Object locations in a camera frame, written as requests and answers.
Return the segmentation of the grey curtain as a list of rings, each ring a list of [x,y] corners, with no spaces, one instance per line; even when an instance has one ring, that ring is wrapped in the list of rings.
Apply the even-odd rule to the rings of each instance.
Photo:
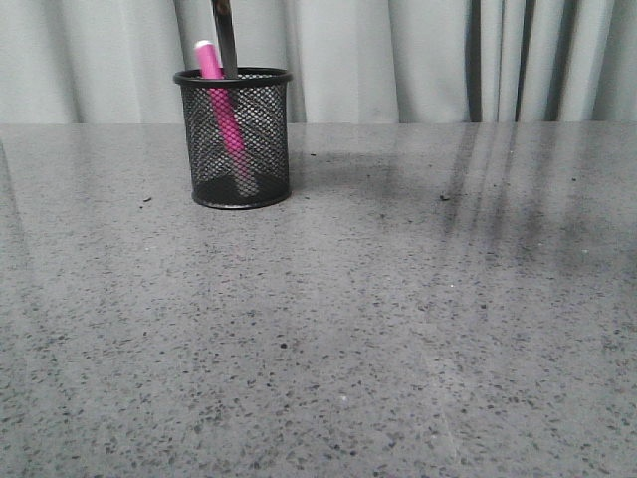
[[[290,70],[298,122],[636,118],[632,1],[236,1],[243,66]],[[165,123],[207,1],[5,1],[1,120]]]

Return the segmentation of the pink marker pen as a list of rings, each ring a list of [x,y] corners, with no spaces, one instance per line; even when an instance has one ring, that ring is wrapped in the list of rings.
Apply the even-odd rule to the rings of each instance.
[[[195,56],[205,80],[224,80],[215,46],[207,40],[195,43]],[[241,197],[258,192],[258,184],[249,164],[245,143],[237,123],[229,92],[223,88],[209,90],[209,96],[226,151],[232,159],[232,173]]]

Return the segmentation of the grey orange handled scissors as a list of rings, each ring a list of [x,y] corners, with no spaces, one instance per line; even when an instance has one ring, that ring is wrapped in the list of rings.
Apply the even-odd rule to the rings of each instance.
[[[231,2],[229,0],[211,0],[211,8],[225,77],[238,79],[239,72]]]

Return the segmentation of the black mesh pen holder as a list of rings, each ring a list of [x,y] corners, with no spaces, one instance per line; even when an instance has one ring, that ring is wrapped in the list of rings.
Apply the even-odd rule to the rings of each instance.
[[[241,68],[234,80],[205,80],[198,70],[178,72],[193,200],[216,209],[254,209],[289,197],[287,85],[292,75],[274,68]],[[215,117],[209,90],[229,92],[258,192],[241,197]]]

